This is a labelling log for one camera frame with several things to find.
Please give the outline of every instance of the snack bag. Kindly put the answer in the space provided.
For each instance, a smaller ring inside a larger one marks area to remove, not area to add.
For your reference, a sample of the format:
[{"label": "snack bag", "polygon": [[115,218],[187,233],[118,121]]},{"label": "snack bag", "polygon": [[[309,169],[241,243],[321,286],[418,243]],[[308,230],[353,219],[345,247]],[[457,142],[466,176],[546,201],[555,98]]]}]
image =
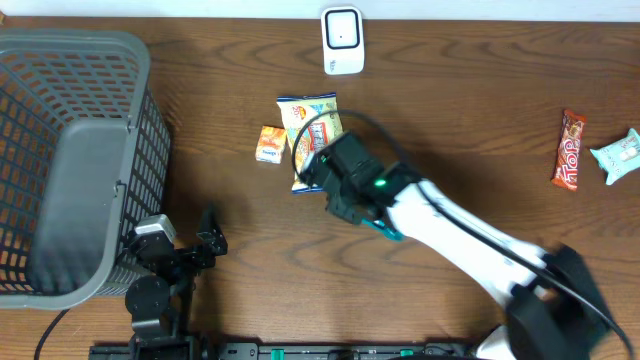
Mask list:
[{"label": "snack bag", "polygon": [[[279,97],[278,106],[282,112],[282,123],[287,131],[287,142],[292,151],[296,136],[298,136],[300,129],[309,119],[318,114],[338,108],[336,104],[336,93],[318,96]],[[309,129],[307,129],[305,134],[300,138],[298,149],[296,149],[295,163],[298,170],[302,168],[302,164],[304,164],[309,154],[324,148],[341,133],[342,123],[340,123],[338,114],[323,116],[311,124]],[[321,190],[317,185],[312,187],[307,186],[294,175],[293,187],[291,188],[292,193],[297,194]]]},{"label": "snack bag", "polygon": [[634,129],[622,140],[600,150],[591,149],[600,167],[609,174],[607,185],[613,184],[628,172],[640,167],[640,137]]},{"label": "snack bag", "polygon": [[557,186],[578,190],[578,156],[580,155],[580,141],[582,129],[587,118],[565,110],[562,117],[562,139],[558,146],[558,160],[551,182]]},{"label": "snack bag", "polygon": [[280,164],[286,141],[284,129],[263,126],[256,148],[256,160]]}]

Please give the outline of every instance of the black cable on table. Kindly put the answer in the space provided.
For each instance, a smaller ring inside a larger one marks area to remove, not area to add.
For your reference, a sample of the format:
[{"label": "black cable on table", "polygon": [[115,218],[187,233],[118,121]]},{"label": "black cable on table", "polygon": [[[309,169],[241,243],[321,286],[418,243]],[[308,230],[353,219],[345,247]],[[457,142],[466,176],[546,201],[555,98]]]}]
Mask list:
[{"label": "black cable on table", "polygon": [[[313,122],[317,121],[321,117],[324,117],[324,116],[327,116],[327,115],[331,115],[331,114],[351,115],[351,116],[357,117],[360,120],[363,120],[364,122],[368,123],[369,125],[373,126],[376,129],[378,129],[380,131],[380,133],[385,137],[385,139],[389,142],[391,147],[393,148],[394,152],[396,153],[396,156],[398,157],[398,160],[400,162],[406,164],[407,166],[409,166],[410,169],[412,169],[412,171],[414,171],[416,174],[419,173],[411,165],[411,161],[409,159],[409,155],[404,150],[404,148],[389,133],[389,131],[387,131],[387,129],[385,129],[382,126],[382,124],[380,124],[377,120],[375,120],[374,118],[372,118],[372,117],[370,117],[368,115],[365,115],[365,114],[362,114],[360,112],[353,111],[353,110],[331,110],[331,111],[327,111],[327,112],[322,113],[322,114],[318,114],[318,115],[314,116],[313,118],[311,118],[309,121],[307,121],[302,126],[302,128],[300,129],[300,131],[298,133],[298,136],[296,136],[296,140],[293,143],[293,148],[291,149],[291,164],[293,166],[294,172],[296,173],[296,175],[298,175],[298,177],[300,177],[300,173],[298,172],[298,169],[296,167],[295,154],[296,154],[296,149],[298,147],[298,144],[300,143],[300,139],[302,138],[302,136],[305,133],[305,131],[307,131],[307,129],[309,128],[309,126],[311,126],[311,124]],[[417,184],[416,186],[418,188],[418,191],[420,192],[420,195],[422,195],[424,200],[427,203],[429,203],[429,205],[431,205],[438,213],[440,213],[447,220],[449,220],[451,223],[453,223],[454,225],[458,226],[460,229],[462,229],[464,232],[466,232],[470,236],[474,237],[476,240],[478,240],[478,241],[482,242],[483,244],[489,246],[490,248],[492,248],[493,250],[495,250],[496,252],[498,252],[502,256],[509,258],[510,260],[514,261],[515,263],[517,263],[517,264],[523,266],[524,268],[526,268],[527,270],[531,271],[533,274],[535,274],[539,278],[543,279],[544,281],[548,282],[552,286],[556,287],[558,290],[560,290],[560,292],[563,292],[567,296],[572,297],[574,300],[576,300],[579,303],[581,303],[582,305],[588,307],[591,311],[593,311],[596,315],[598,315],[598,317],[601,318],[602,321],[604,321],[607,324],[607,326],[609,326],[611,328],[611,330],[613,330],[613,332],[616,335],[618,335],[618,337],[620,338],[620,340],[622,340],[622,343],[626,347],[627,352],[629,353],[629,358],[631,360],[635,359],[635,351],[633,349],[633,344],[631,344],[631,340],[629,340],[629,337],[627,336],[627,334],[613,320],[613,318],[607,316],[607,314],[605,314],[603,311],[601,311],[597,306],[595,306],[589,300],[585,299],[582,295],[578,294],[576,291],[571,289],[569,286],[565,285],[561,280],[558,279],[557,276],[555,276],[554,274],[552,274],[548,270],[538,268],[537,266],[535,266],[531,262],[527,261],[526,259],[524,259],[520,255],[514,253],[510,249],[507,249],[505,247],[500,246],[498,243],[496,243],[494,241],[491,241],[490,239],[485,237],[483,234],[480,234],[475,229],[472,229],[467,224],[461,222],[457,217],[449,214],[446,210],[444,210],[444,208],[440,205],[439,202],[434,201],[433,199],[429,198],[427,193],[422,189],[422,187],[419,184]]]},{"label": "black cable on table", "polygon": [[33,360],[40,359],[40,352],[42,351],[42,347],[44,346],[44,342],[47,341],[47,338],[49,337],[49,335],[51,335],[51,332],[53,331],[53,328],[55,328],[56,325],[58,325],[60,320],[62,320],[62,318],[69,312],[69,310],[71,310],[71,309],[66,309],[66,310],[60,311],[58,316],[56,316],[56,318],[53,319],[51,324],[49,324],[49,327],[47,328],[47,330],[45,330],[44,334],[42,334],[42,337],[40,338],[40,342],[38,343],[38,346],[36,346],[36,351],[33,354]]}]

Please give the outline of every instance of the white wall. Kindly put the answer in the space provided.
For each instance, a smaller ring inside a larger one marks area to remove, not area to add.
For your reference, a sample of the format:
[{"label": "white wall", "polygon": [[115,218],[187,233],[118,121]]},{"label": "white wall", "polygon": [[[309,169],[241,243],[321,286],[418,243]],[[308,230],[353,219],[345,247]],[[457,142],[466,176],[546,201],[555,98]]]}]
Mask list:
[{"label": "white wall", "polygon": [[318,18],[355,5],[368,19],[640,21],[639,0],[0,0],[11,15]]}]

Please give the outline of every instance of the chip packet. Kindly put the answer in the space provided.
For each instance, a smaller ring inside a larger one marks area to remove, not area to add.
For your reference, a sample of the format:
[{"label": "chip packet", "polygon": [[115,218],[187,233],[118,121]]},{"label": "chip packet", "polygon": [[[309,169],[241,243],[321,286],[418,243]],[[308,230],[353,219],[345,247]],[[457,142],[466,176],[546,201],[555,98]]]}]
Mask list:
[{"label": "chip packet", "polygon": [[640,167],[640,137],[634,129],[622,140],[600,150],[591,149],[600,167],[607,172],[607,185],[611,185],[628,172]]},{"label": "chip packet", "polygon": [[577,115],[571,110],[565,110],[562,117],[562,138],[558,146],[558,159],[551,182],[554,185],[578,190],[578,157],[580,155],[580,141],[582,129],[587,118]]},{"label": "chip packet", "polygon": [[[287,131],[289,148],[293,149],[293,143],[300,129],[311,118],[318,114],[338,108],[336,93],[318,96],[281,96],[278,97],[278,106],[282,113],[282,123]],[[295,164],[298,169],[312,152],[318,151],[342,133],[342,123],[338,114],[326,115],[315,121],[300,138],[296,149]],[[322,191],[320,186],[309,187],[294,175],[291,192],[294,194]]]}]

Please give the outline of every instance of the orange packaging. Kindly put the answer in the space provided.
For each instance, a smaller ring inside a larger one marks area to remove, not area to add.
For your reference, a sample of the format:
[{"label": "orange packaging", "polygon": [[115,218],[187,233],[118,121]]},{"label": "orange packaging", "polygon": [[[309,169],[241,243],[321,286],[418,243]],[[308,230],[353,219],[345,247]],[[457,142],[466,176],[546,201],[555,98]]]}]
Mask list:
[{"label": "orange packaging", "polygon": [[575,114],[571,110],[564,111],[562,118],[562,138],[558,146],[558,160],[551,182],[557,186],[578,190],[578,157],[580,155],[580,141],[582,129],[587,118]]},{"label": "orange packaging", "polygon": [[284,129],[263,126],[256,148],[256,160],[280,164],[286,142],[287,133]]}]

